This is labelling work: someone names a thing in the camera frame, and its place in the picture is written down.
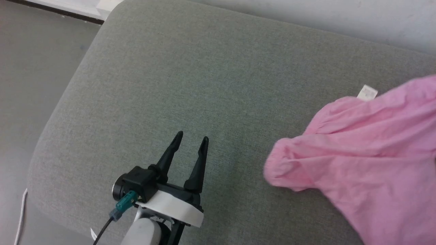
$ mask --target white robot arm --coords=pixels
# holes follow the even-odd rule
[[[178,132],[156,165],[151,164],[147,169],[136,166],[117,179],[112,196],[119,202],[94,245],[109,223],[121,218],[130,207],[136,207],[137,213],[121,245],[178,245],[185,226],[201,226],[204,215],[200,193],[209,139],[204,137],[191,176],[179,187],[167,183],[167,173],[182,137],[183,132]]]
[[[203,222],[203,213],[196,207],[163,191],[157,191],[147,203],[138,202],[137,204],[139,207],[136,217],[121,245],[168,244],[171,230],[167,226],[163,227],[165,225],[163,222],[152,220],[151,217],[169,222],[172,229],[179,230],[180,235],[183,231],[180,231],[182,224],[200,227]],[[172,239],[171,244],[177,244],[179,239],[180,236],[176,243],[174,243],[175,239]]]

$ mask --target cable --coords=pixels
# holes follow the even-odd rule
[[[138,201],[138,194],[134,191],[129,191],[123,198],[121,198],[121,200],[115,205],[115,208],[109,213],[110,218],[106,222],[105,226],[103,226],[99,235],[95,239],[93,245],[97,244],[103,232],[105,232],[106,228],[108,228],[108,225],[112,221],[117,222],[119,218],[121,218],[121,216],[124,214],[124,212],[127,209],[131,208],[137,201]]]
[[[109,220],[106,222],[106,224],[103,226],[102,230],[100,231],[99,235],[95,239],[94,243],[92,245],[96,245],[97,242],[100,240],[100,237],[102,237],[103,232],[105,232],[106,228],[108,228],[109,224],[113,221],[113,217],[110,217]]]
[[[23,199],[21,200],[21,213],[20,213],[20,222],[18,223],[18,230],[17,235],[15,236],[15,242],[14,245],[18,245],[18,242],[20,240],[21,231],[23,230],[23,223],[24,223],[24,205],[26,204],[26,197],[27,197],[27,188],[23,193]]]

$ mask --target gray sofa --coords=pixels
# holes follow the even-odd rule
[[[319,191],[269,186],[264,161],[325,104],[435,72],[435,57],[412,51],[184,0],[126,0],[39,139],[30,200],[90,236],[114,208],[115,179],[156,163],[183,130],[170,183],[183,185],[203,136],[210,144],[203,226],[186,228],[182,245],[362,244]],[[134,213],[101,241],[119,244]]]

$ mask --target floor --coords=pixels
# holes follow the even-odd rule
[[[27,168],[100,26],[0,0],[0,237],[13,244]],[[21,245],[92,244],[27,203]]]

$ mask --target white label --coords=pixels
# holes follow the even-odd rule
[[[92,239],[94,239],[94,241],[97,239],[97,235],[95,234],[95,232],[92,230],[92,228],[90,228],[91,229],[91,236],[92,236]]]
[[[370,101],[373,100],[377,96],[378,91],[371,88],[368,85],[363,85],[362,90],[357,95],[357,98],[363,100],[363,101]]]

